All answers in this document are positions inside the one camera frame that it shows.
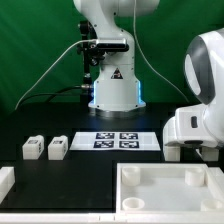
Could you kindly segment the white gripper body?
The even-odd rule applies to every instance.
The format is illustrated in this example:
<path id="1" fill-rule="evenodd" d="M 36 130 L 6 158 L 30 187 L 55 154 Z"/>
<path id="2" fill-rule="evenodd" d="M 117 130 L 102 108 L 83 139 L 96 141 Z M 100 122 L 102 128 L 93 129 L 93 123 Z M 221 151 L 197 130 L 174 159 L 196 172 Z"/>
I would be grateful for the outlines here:
<path id="1" fill-rule="evenodd" d="M 224 147 L 224 117 L 218 119 L 204 104 L 178 108 L 163 128 L 163 146 Z"/>

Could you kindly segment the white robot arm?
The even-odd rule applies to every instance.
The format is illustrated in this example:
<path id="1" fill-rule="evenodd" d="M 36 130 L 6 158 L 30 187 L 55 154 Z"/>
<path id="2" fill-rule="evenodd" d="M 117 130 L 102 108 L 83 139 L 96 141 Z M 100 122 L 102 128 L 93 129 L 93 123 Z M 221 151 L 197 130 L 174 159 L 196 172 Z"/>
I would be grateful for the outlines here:
<path id="1" fill-rule="evenodd" d="M 143 108 L 140 82 L 134 74 L 132 35 L 117 27 L 114 18 L 153 12 L 160 0 L 73 0 L 96 32 L 91 44 L 100 54 L 100 75 L 94 82 L 93 111 L 106 114 L 133 112 Z M 166 146 L 200 144 L 224 145 L 224 29 L 196 36 L 184 62 L 185 77 L 198 105 L 179 108 L 163 129 Z"/>

